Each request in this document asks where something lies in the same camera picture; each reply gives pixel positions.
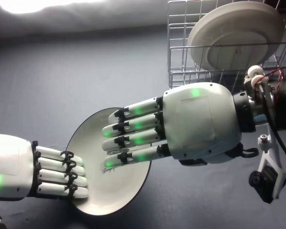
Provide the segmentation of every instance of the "white plastic knob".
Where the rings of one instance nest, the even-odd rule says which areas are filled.
[[[265,75],[264,70],[259,65],[253,65],[252,67],[250,67],[248,69],[248,76],[249,76],[249,78],[252,79],[256,75]]]
[[[259,83],[268,83],[268,77],[264,77],[263,75],[256,75],[255,77],[253,77],[253,79],[251,80],[251,86],[254,89],[255,84],[259,84]]]

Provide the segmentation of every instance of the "metal wire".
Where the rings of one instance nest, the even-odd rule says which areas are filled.
[[[280,1],[277,1],[276,9],[284,12],[286,9],[278,9]],[[286,65],[286,42],[187,46],[188,35],[199,20],[211,10],[231,2],[234,2],[234,0],[174,0],[168,2],[167,66],[170,88],[196,82],[215,82],[225,85],[232,93],[236,93],[243,87],[242,79],[249,67],[251,57],[256,55],[253,48],[255,46],[279,45],[275,54],[261,64],[266,73]],[[286,15],[284,15],[284,18],[286,29]],[[232,69],[237,49],[243,46],[251,48],[251,52],[248,53],[250,58],[247,63],[244,63],[246,64],[246,69]],[[212,71],[206,71],[202,67],[203,58],[205,58],[206,52],[212,49],[214,49],[214,53],[217,55],[215,67]],[[224,49],[234,50],[233,53],[231,51],[231,63],[228,65],[229,69],[217,70],[216,67],[220,66],[218,61],[220,60],[220,53]],[[201,58],[197,63],[193,61],[190,55],[191,52],[201,52]]]

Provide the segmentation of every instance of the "white plate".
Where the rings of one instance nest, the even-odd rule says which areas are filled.
[[[281,42],[284,23],[273,7],[254,1],[221,6],[193,27],[188,46]],[[191,48],[191,56],[205,70],[238,70],[266,61],[279,45]]]
[[[99,111],[84,121],[73,134],[67,150],[84,161],[89,197],[73,200],[73,204],[90,215],[107,215],[128,204],[140,191],[150,168],[150,162],[106,169],[107,156],[102,149],[102,128],[108,125],[108,116],[118,108]]]

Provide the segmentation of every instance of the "gray surface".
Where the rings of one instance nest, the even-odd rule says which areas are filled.
[[[165,28],[118,33],[0,48],[0,134],[63,149],[91,114],[160,96],[168,84]],[[242,143],[257,147],[265,130],[244,134]],[[166,158],[152,163],[138,196],[111,215],[35,198],[0,202],[0,214],[9,229],[286,229],[286,187],[268,205],[248,184],[258,164],[238,158],[191,168]]]

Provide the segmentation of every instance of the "wire rack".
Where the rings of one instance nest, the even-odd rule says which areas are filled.
[[[167,65],[169,75],[169,87],[175,88],[189,83],[197,82],[214,82],[226,86],[232,93],[239,92],[244,89],[245,69],[226,68],[216,70],[216,64],[220,61],[221,53],[225,49],[235,49],[235,52],[230,52],[231,57],[227,58],[233,60],[233,55],[240,47],[245,48],[250,46],[262,45],[279,45],[277,51],[261,66],[265,73],[286,65],[286,2],[284,0],[271,1],[271,5],[276,8],[284,19],[285,34],[281,43],[264,43],[264,44],[240,44],[240,45],[212,45],[212,46],[187,46],[188,36],[192,28],[198,21],[208,12],[233,2],[233,0],[176,0],[168,2],[168,16],[167,16],[167,40],[168,40],[168,54]],[[218,56],[213,70],[205,70],[201,67],[201,61],[204,55],[204,49],[208,48],[217,51]],[[191,49],[194,52],[201,53],[201,61],[194,62],[191,57]]]

